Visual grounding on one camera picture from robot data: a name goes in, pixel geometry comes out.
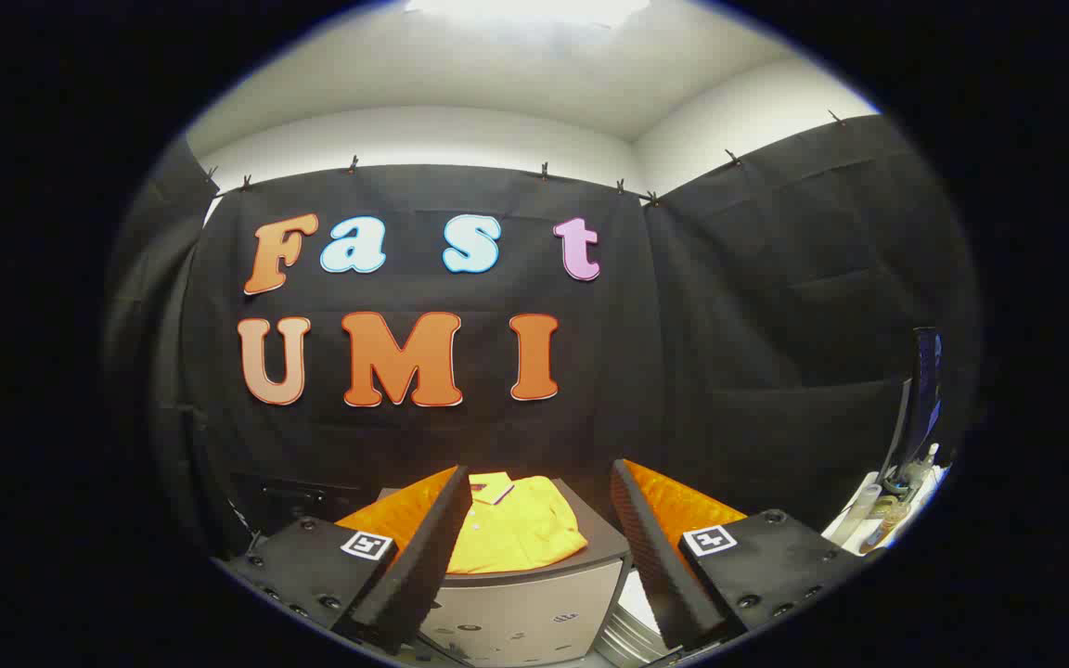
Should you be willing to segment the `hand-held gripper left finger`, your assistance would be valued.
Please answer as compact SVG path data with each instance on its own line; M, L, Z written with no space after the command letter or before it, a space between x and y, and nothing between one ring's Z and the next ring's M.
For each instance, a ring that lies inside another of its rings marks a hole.
M394 655L440 592L471 503L470 469L449 467L343 521L290 521L220 565L306 624Z

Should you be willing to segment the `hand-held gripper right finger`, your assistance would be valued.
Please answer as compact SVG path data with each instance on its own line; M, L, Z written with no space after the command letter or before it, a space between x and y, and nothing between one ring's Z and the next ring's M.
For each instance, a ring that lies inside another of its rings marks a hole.
M789 512L746 515L628 459L611 464L611 506L671 649L779 622L869 566Z

